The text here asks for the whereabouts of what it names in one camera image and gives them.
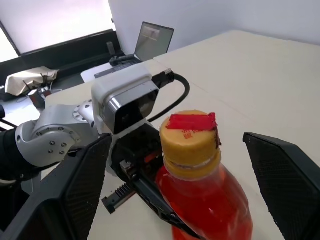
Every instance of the laptop screen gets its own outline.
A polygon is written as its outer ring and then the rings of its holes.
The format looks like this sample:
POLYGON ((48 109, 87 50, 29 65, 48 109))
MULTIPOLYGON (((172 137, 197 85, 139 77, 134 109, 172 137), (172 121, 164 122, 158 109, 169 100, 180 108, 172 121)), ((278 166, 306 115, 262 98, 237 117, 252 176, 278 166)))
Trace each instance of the laptop screen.
POLYGON ((134 54, 142 62, 166 54, 174 31, 173 28, 143 22, 134 54))

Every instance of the black chair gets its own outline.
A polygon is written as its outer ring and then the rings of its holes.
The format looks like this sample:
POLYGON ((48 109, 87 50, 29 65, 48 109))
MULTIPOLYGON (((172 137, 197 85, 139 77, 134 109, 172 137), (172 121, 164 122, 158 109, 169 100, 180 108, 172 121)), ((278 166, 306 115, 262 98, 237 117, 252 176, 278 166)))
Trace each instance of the black chair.
MULTIPOLYGON (((4 120, 5 117, 6 117, 5 109, 2 105, 0 105, 0 122, 16 129, 17 126, 12 124, 11 122, 4 120)), ((5 131, 7 131, 7 129, 4 129, 3 127, 0 126, 0 132, 5 132, 5 131)))

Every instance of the yellow bottle cap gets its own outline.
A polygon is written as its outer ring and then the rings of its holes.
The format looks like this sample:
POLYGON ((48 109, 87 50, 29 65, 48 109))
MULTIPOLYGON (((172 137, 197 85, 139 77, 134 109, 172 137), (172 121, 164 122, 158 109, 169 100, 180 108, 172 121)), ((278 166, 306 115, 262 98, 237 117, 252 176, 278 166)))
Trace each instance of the yellow bottle cap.
MULTIPOLYGON (((207 115, 198 110, 181 111, 177 114, 207 115)), ((221 160, 216 131, 168 129, 168 122, 169 118, 160 128, 166 168, 183 178, 199 178, 209 174, 221 160)))

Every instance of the laptop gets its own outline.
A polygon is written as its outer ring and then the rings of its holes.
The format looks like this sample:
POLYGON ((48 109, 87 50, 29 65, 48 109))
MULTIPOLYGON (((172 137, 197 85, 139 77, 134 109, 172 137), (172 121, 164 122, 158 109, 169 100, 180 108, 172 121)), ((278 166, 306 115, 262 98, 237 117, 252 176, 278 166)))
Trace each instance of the laptop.
POLYGON ((134 64, 146 62, 168 52, 174 29, 149 22, 143 22, 136 43, 134 54, 120 57, 123 59, 117 66, 106 64, 91 68, 81 73, 85 83, 101 78, 105 75, 126 69, 134 64))

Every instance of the desk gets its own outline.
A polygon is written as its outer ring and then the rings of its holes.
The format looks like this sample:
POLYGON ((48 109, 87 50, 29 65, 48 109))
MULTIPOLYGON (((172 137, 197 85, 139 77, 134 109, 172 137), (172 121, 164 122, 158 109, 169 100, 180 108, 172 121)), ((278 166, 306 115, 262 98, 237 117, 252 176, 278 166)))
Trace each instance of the desk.
MULTIPOLYGON (((222 163, 236 176, 249 199, 254 223, 252 239, 283 240, 260 194, 242 137, 244 132, 254 132, 297 144, 320 165, 320 127, 316 122, 320 118, 320 47, 231 31, 154 60, 184 76, 191 85, 187 99, 171 113, 191 109, 216 112, 223 143, 222 163)), ((90 90, 85 91, 90 97, 90 90)), ((152 115, 182 92, 183 87, 177 82, 163 88, 152 115)), ((51 96, 52 103, 62 101, 54 98, 51 96)), ((153 125, 158 128, 164 118, 153 125)), ((106 176, 103 197, 117 181, 106 176)), ((166 230, 169 231, 167 224, 153 217, 134 196, 111 216, 100 204, 89 239, 106 235, 120 240, 170 239, 170 233, 163 235, 166 230), (118 224, 126 231, 119 232, 118 224)))

